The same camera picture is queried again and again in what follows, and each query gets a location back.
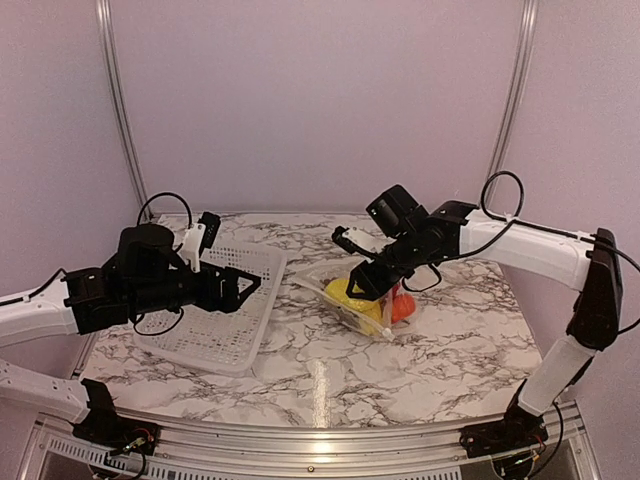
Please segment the clear zip top bag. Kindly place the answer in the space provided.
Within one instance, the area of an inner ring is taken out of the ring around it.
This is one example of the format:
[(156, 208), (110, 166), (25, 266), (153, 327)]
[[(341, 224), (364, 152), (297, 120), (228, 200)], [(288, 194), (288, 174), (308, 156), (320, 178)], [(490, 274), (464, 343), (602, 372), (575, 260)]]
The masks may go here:
[(347, 328), (376, 340), (393, 341), (394, 328), (417, 316), (415, 297), (400, 284), (379, 300), (347, 295), (355, 260), (322, 261), (294, 274), (293, 282), (310, 290)]

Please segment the orange mini pumpkin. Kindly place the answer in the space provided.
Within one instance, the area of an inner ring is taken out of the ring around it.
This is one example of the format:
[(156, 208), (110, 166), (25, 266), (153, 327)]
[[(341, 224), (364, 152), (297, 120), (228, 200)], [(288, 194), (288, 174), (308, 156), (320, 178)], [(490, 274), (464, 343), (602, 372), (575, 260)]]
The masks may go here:
[(416, 302), (410, 294), (398, 294), (393, 297), (391, 322), (396, 324), (411, 317), (416, 311)]

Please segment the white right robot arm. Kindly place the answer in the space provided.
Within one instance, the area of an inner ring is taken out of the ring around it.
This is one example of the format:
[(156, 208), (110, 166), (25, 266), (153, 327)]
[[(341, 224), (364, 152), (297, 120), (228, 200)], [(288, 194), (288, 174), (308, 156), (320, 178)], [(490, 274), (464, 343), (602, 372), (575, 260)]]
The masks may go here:
[(623, 288), (614, 235), (606, 229), (591, 235), (562, 233), (516, 217), (491, 217), (460, 201), (447, 201), (429, 213), (419, 205), (380, 198), (368, 213), (388, 244), (380, 246), (356, 228), (338, 227), (332, 234), (343, 250), (365, 258), (350, 273), (351, 298), (377, 300), (421, 266), (464, 258), (528, 271), (577, 291), (565, 333), (519, 386), (503, 417), (460, 431), (460, 444), (470, 458), (546, 440), (544, 413), (619, 335)]

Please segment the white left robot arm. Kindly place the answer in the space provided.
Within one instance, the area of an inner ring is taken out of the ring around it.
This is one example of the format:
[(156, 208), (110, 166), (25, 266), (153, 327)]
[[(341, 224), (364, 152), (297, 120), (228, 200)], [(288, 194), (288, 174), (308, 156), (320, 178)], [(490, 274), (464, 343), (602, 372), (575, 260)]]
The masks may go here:
[[(198, 273), (171, 269), (156, 279), (125, 278), (98, 268), (57, 273), (31, 293), (2, 300), (1, 344), (85, 335), (138, 324), (158, 311), (182, 314), (189, 305), (233, 313), (260, 284), (254, 274), (209, 264)], [(116, 445), (141, 430), (116, 412), (106, 385), (94, 380), (64, 380), (3, 363), (1, 396), (69, 422), (76, 436), (94, 443)]]

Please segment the white plastic perforated basket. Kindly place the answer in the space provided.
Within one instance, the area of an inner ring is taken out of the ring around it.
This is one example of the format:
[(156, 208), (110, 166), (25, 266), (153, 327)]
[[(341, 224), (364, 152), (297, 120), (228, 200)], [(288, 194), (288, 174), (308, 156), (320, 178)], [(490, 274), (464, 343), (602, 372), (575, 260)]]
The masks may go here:
[(178, 317), (167, 311), (145, 315), (133, 335), (136, 346), (185, 367), (241, 375), (251, 367), (264, 337), (287, 257), (256, 243), (221, 240), (202, 254), (207, 263), (235, 267), (261, 277), (261, 286), (230, 314), (185, 306)]

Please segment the aluminium frame post left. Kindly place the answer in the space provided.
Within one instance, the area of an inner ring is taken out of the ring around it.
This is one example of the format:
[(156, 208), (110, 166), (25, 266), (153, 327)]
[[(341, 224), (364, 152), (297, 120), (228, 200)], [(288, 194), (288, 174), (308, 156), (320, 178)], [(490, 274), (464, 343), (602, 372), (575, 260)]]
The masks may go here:
[(116, 126), (121, 142), (127, 171), (132, 184), (134, 197), (143, 220), (150, 220), (153, 215), (147, 204), (148, 193), (143, 179), (133, 131), (130, 124), (124, 86), (118, 63), (115, 30), (112, 20), (112, 2), (108, 0), (96, 1), (96, 16), (102, 46), (107, 83), (110, 91), (111, 103), (114, 110)]

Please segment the aluminium frame post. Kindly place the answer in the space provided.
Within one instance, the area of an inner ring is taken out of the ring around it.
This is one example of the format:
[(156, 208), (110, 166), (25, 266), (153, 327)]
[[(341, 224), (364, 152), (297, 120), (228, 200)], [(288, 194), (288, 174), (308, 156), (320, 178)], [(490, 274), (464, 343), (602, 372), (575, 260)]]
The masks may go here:
[(130, 124), (124, 86), (118, 63), (115, 30), (112, 20), (112, 2), (108, 0), (96, 1), (96, 16), (102, 46), (107, 83), (110, 91), (111, 103), (114, 110), (116, 126), (121, 142), (127, 171), (132, 184), (134, 197), (143, 220), (150, 220), (153, 215), (147, 204), (148, 193), (143, 179), (133, 131)]
[(486, 179), (496, 174), (505, 165), (507, 151), (518, 110), (523, 99), (531, 65), (538, 11), (538, 0), (525, 0), (522, 2), (522, 12), (511, 79)]

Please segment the aluminium frame post right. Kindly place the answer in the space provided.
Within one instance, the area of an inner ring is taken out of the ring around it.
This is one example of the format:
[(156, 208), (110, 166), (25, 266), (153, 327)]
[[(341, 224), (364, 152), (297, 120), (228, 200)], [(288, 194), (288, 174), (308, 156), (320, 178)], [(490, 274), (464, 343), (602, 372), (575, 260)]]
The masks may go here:
[(522, 12), (511, 79), (486, 179), (496, 174), (505, 165), (507, 151), (518, 110), (523, 99), (531, 65), (538, 11), (538, 0), (525, 0), (522, 2)]

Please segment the aluminium front table rail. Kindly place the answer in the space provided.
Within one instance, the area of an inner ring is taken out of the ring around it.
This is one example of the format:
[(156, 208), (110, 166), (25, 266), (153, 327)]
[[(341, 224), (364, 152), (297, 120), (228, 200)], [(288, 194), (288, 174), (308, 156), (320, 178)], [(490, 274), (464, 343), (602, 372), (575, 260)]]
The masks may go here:
[(471, 459), (460, 444), (466, 421), (363, 428), (224, 424), (122, 410), (158, 425), (156, 448), (108, 457), (73, 436), (68, 423), (42, 415), (31, 430), (17, 479), (495, 479), (504, 456)]

